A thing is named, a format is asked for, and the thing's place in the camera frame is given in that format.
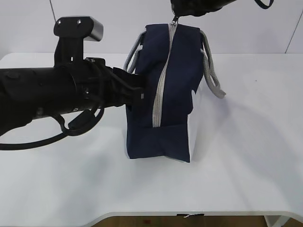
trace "robotic arm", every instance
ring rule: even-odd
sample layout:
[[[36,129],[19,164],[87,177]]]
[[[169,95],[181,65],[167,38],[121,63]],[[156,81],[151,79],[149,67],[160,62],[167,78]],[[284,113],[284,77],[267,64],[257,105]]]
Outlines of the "robotic arm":
[[[171,4],[177,20],[218,11],[234,1],[171,0]],[[266,6],[255,0],[264,9],[273,1]],[[140,105],[144,100],[144,76],[107,67],[101,58],[83,59],[83,41],[101,41],[102,24],[91,17],[63,17],[56,22],[54,34],[59,37],[54,67],[0,69],[0,136],[44,117],[54,118],[62,133],[33,143],[0,144],[0,150],[37,148],[82,135],[97,125],[105,108]],[[62,114],[79,111],[66,128]]]
[[[216,12],[234,1],[236,0],[170,0],[176,17],[189,15],[200,17],[206,13]],[[274,0],[270,0],[269,5],[265,5],[261,0],[255,0],[255,2],[261,8],[268,9]]]

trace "gray rope handle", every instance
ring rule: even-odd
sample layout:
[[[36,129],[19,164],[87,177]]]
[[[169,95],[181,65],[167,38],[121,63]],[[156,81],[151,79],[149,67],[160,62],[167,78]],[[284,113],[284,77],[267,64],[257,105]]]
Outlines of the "gray rope handle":
[[[201,34],[203,38],[203,46],[205,49],[205,51],[201,49],[201,52],[204,55],[203,67],[205,80],[212,93],[218,98],[222,99],[225,97],[226,93],[221,90],[220,81],[214,71],[214,62],[206,34],[203,31],[201,31]]]
[[[125,61],[124,67],[123,67],[123,70],[127,71],[128,73],[133,73],[135,68],[136,68],[136,64],[137,64],[137,61],[138,61],[138,58],[139,58],[139,52],[143,48],[143,46],[140,45],[140,43],[141,43],[143,35],[145,33],[146,33],[146,29],[143,32],[140,33],[139,37],[137,38],[136,42],[134,43],[134,46],[131,49],[129,55],[127,56],[127,59]],[[128,68],[133,57],[134,57],[133,62],[131,64],[130,68]]]

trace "wooden floor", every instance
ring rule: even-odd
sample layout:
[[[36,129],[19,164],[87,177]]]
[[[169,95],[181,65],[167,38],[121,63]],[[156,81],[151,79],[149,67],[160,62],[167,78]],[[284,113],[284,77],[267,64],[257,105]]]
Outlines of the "wooden floor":
[[[263,216],[113,217],[94,227],[267,227]],[[293,219],[284,227],[303,227]]]

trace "fabric bag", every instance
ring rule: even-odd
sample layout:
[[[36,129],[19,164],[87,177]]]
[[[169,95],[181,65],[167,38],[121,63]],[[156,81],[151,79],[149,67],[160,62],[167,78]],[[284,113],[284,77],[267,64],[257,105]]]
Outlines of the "fabric bag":
[[[126,107],[130,159],[167,156],[190,162],[203,115],[203,75],[218,98],[225,96],[204,32],[174,22],[148,25],[124,70],[148,78],[143,105]]]

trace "white table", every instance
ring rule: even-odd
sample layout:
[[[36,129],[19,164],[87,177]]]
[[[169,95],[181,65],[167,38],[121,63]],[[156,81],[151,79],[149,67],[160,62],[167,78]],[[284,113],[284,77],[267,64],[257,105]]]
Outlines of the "white table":
[[[125,54],[90,54],[121,67]],[[285,215],[303,222],[303,55],[214,55],[224,100],[204,88],[190,164],[129,160],[124,108],[78,138],[0,151],[0,226],[92,226],[117,215]],[[52,53],[15,53],[0,67],[47,67]],[[34,121],[0,142],[60,132]]]

